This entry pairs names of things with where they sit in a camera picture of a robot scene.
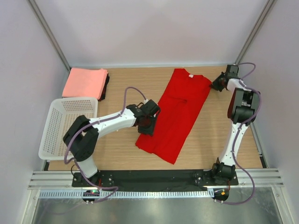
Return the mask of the red t-shirt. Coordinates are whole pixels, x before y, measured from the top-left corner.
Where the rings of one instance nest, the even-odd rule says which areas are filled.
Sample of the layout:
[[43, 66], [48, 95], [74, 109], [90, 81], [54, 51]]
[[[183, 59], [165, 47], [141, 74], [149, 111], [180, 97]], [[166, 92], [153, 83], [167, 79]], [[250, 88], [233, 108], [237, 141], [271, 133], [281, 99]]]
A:
[[211, 81], [175, 69], [158, 105], [153, 136], [141, 134], [135, 145], [174, 164], [211, 90]]

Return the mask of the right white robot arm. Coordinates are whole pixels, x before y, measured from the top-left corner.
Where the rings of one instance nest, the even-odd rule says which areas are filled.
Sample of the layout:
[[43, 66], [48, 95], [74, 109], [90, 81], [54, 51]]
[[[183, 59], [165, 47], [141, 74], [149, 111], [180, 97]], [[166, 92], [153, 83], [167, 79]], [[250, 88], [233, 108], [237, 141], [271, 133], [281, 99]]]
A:
[[231, 121], [228, 140], [220, 157], [212, 166], [211, 181], [225, 185], [235, 177], [237, 154], [244, 134], [256, 119], [261, 107], [261, 93], [248, 87], [243, 78], [238, 76], [239, 65], [229, 64], [211, 84], [216, 91], [228, 90], [233, 93], [227, 112]]

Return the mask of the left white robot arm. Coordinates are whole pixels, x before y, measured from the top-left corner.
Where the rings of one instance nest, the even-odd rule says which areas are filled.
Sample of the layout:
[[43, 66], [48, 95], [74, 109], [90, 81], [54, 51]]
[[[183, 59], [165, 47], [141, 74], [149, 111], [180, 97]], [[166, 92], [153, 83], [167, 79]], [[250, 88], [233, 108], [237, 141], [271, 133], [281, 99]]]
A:
[[138, 105], [126, 105], [119, 112], [99, 118], [78, 116], [63, 137], [67, 146], [64, 163], [74, 161], [81, 175], [75, 177], [74, 182], [83, 181], [89, 187], [100, 187], [100, 171], [93, 159], [97, 141], [112, 132], [135, 126], [138, 133], [153, 136], [160, 112], [158, 104], [150, 99]]

